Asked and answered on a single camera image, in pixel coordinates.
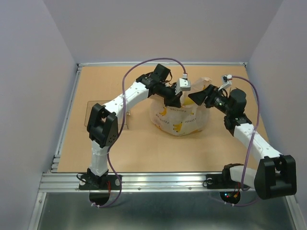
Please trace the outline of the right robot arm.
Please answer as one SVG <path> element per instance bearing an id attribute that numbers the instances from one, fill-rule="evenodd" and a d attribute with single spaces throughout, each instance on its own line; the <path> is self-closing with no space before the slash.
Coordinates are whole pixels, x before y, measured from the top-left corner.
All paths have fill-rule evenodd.
<path id="1" fill-rule="evenodd" d="M 223 90 L 209 85 L 200 92 L 189 94 L 189 98 L 197 105 L 215 107 L 224 113 L 225 128 L 247 148 L 247 155 L 252 154 L 258 162 L 256 170 L 239 163 L 224 166 L 219 183 L 226 187 L 242 183 L 255 189 L 263 200 L 296 194 L 295 159 L 274 149 L 256 131 L 245 114 L 247 100 L 244 91 L 234 89 L 225 96 Z"/>

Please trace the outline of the white banana print plastic bag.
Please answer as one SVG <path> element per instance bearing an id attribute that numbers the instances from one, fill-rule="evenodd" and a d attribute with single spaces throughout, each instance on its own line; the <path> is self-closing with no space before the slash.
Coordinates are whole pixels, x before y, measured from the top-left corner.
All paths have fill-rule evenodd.
<path id="1" fill-rule="evenodd" d="M 173 136 L 185 136 L 204 130 L 210 111 L 204 105 L 198 106 L 188 95 L 204 90 L 212 80 L 202 77 L 197 79 L 189 92 L 184 92 L 181 107 L 165 106 L 162 99 L 154 99 L 150 105 L 150 120 L 161 131 Z"/>

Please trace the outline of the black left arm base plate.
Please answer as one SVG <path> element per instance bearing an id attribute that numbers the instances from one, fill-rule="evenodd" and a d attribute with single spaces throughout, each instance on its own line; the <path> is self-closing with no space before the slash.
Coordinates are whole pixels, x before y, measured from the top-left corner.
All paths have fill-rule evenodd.
<path id="1" fill-rule="evenodd" d="M 78 189 L 81 191 L 120 189 L 119 179 L 114 174 L 103 175 L 99 178 L 88 174 L 78 174 L 77 179 L 79 180 Z"/>

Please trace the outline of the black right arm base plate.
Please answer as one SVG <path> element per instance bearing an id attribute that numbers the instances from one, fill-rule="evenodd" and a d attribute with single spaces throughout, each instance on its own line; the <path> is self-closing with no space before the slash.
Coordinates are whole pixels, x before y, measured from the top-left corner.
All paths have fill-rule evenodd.
<path id="1" fill-rule="evenodd" d="M 225 179 L 221 173 L 209 173 L 206 174 L 203 186 L 208 189 L 238 189 L 239 183 Z"/>

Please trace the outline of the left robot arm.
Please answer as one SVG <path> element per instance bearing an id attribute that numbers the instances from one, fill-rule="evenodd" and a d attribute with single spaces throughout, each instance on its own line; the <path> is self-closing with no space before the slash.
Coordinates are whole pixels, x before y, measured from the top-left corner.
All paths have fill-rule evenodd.
<path id="1" fill-rule="evenodd" d="M 107 183 L 107 155 L 111 146 L 120 135 L 118 121 L 125 119 L 126 113 L 136 104 L 158 95 L 163 98 L 166 106 L 179 108 L 184 87 L 188 87 L 188 75 L 183 73 L 177 82 L 168 85 L 167 77 L 170 69 L 157 64 L 154 71 L 139 76 L 133 84 L 115 99 L 101 105 L 96 103 L 90 113 L 87 132 L 92 142 L 92 159 L 87 169 L 86 182 L 97 189 Z"/>

